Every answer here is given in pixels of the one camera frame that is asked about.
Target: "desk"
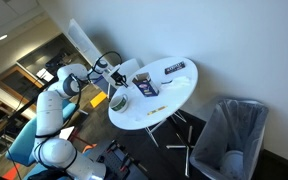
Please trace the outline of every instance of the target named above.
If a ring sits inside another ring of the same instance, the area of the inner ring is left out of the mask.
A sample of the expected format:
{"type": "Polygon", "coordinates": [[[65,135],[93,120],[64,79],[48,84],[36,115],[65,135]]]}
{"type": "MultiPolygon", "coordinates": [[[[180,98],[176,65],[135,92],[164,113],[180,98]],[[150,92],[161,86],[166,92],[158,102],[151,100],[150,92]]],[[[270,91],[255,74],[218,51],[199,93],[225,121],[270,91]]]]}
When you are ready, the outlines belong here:
{"type": "Polygon", "coordinates": [[[109,108],[109,118],[115,126],[125,130],[143,129],[164,122],[167,117],[173,115],[189,99],[196,87],[197,80],[197,68],[189,59],[169,57],[154,61],[137,70],[127,79],[128,88],[120,87],[117,89],[113,98],[121,94],[126,94],[129,99],[128,108],[123,113],[117,113],[109,108]],[[164,74],[165,68],[181,61],[185,63],[184,69],[168,75],[164,74]],[[145,72],[149,72],[153,83],[158,87],[160,91],[158,96],[144,97],[135,84],[132,83],[132,79],[136,74],[145,72]],[[190,80],[189,85],[174,89],[161,89],[161,82],[171,81],[180,76],[188,77],[190,80]],[[148,112],[163,106],[167,107],[151,115],[147,115],[148,112]]]}

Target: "wastebasket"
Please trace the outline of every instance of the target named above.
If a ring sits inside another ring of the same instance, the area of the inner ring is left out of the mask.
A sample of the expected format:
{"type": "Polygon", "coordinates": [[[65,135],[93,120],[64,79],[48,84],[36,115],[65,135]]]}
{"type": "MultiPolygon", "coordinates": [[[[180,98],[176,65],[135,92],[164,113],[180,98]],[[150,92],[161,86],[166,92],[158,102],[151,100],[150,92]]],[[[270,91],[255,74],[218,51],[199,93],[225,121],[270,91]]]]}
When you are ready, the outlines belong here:
{"type": "Polygon", "coordinates": [[[268,108],[256,101],[220,100],[190,156],[211,179],[251,179],[268,108]]]}

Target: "teal chair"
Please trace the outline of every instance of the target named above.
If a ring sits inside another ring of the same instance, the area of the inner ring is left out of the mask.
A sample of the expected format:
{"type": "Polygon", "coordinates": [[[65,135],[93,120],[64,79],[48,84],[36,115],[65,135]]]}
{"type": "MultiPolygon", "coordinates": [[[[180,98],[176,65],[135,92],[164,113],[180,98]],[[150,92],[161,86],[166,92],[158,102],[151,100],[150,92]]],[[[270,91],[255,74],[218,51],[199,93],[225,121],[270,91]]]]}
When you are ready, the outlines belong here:
{"type": "MultiPolygon", "coordinates": [[[[65,123],[71,117],[71,115],[76,110],[75,108],[76,104],[71,103],[68,100],[63,101],[63,123],[65,123]]],[[[82,110],[78,110],[78,112],[87,114],[82,110]]],[[[10,146],[9,152],[6,153],[6,158],[27,167],[35,163],[35,158],[32,155],[35,141],[35,132],[36,117],[31,119],[21,130],[19,135],[10,146]]],[[[46,169],[41,164],[37,163],[37,165],[23,179],[27,179],[29,176],[37,174],[43,170],[46,169]]]]}

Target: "light fixture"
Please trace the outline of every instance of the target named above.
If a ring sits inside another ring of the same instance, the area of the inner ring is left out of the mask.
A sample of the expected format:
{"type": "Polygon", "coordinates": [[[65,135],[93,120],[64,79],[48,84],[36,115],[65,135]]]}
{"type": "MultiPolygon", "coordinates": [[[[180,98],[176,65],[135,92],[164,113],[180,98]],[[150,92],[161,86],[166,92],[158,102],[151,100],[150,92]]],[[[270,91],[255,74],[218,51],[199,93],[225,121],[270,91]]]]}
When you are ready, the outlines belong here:
{"type": "Polygon", "coordinates": [[[7,38],[7,35],[6,35],[6,34],[0,37],[0,41],[3,40],[3,39],[5,39],[5,38],[7,38]]]}

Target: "floor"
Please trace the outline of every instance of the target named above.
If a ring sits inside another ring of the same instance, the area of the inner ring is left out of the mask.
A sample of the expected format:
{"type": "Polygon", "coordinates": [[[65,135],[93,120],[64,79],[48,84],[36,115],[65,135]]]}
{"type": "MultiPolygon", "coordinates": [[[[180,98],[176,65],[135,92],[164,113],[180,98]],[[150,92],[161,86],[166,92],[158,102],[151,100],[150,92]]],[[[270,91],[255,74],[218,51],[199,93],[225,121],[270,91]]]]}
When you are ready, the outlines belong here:
{"type": "MultiPolygon", "coordinates": [[[[77,113],[72,118],[67,126],[74,125],[78,129],[77,136],[86,142],[93,144],[103,140],[117,140],[117,142],[126,147],[126,151],[144,167],[145,174],[150,179],[188,179],[184,176],[185,151],[181,149],[167,149],[167,144],[178,144],[179,140],[176,137],[172,127],[168,122],[165,122],[154,136],[159,143],[156,147],[145,130],[124,131],[115,127],[109,120],[107,107],[108,101],[104,100],[96,108],[92,108],[89,101],[100,91],[93,86],[88,86],[83,90],[81,99],[81,109],[88,112],[89,115],[77,113]]],[[[183,113],[186,119],[193,125],[192,142],[195,143],[199,134],[205,125],[204,121],[198,120],[187,113],[183,113]]],[[[187,132],[187,124],[178,121],[178,125],[184,132],[187,132]]],[[[73,145],[82,151],[85,143],[78,140],[72,140],[73,145]]],[[[258,160],[258,165],[252,179],[288,179],[288,164],[277,160],[276,157],[264,151],[258,160]]],[[[0,176],[6,172],[5,169],[12,168],[11,161],[5,160],[3,156],[0,158],[0,176]]],[[[21,176],[30,170],[21,166],[19,168],[21,176]]],[[[190,168],[189,179],[208,179],[198,170],[190,168]]]]}

